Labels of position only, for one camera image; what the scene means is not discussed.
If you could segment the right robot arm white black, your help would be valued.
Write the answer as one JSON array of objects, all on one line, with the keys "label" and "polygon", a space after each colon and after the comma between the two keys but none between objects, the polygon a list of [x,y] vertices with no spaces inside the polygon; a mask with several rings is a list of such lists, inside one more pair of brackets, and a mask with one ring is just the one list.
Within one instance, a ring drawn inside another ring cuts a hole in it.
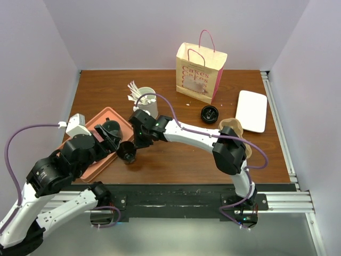
[{"label": "right robot arm white black", "polygon": [[234,130],[203,129],[177,123],[168,116],[153,118],[136,110],[129,118],[137,149],[146,148],[155,141],[179,142],[203,149],[213,155],[216,167],[233,181],[238,205],[245,210],[256,204],[257,189],[247,169],[246,146]]}]

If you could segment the dark translucent plastic cup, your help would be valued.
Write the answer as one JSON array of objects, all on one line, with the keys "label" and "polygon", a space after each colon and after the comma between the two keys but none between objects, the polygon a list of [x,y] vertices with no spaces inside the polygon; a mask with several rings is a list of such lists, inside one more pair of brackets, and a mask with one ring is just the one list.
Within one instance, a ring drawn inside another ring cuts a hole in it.
[{"label": "dark translucent plastic cup", "polygon": [[131,164],[136,159],[135,145],[131,141],[123,141],[119,145],[116,154],[125,164]]}]

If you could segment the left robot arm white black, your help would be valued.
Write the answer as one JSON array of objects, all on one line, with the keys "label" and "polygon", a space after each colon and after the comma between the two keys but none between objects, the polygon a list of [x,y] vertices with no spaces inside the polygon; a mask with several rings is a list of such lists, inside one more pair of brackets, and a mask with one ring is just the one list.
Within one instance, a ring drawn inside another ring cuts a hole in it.
[{"label": "left robot arm white black", "polygon": [[61,149],[36,162],[26,178],[18,200],[1,221],[1,255],[29,255],[60,226],[90,210],[111,210],[114,226],[121,212],[113,205],[111,192],[101,182],[95,182],[74,199],[53,210],[43,212],[44,206],[63,188],[80,178],[94,162],[117,151],[121,137],[109,130],[109,123],[95,126],[99,141],[89,131],[71,136]]}]

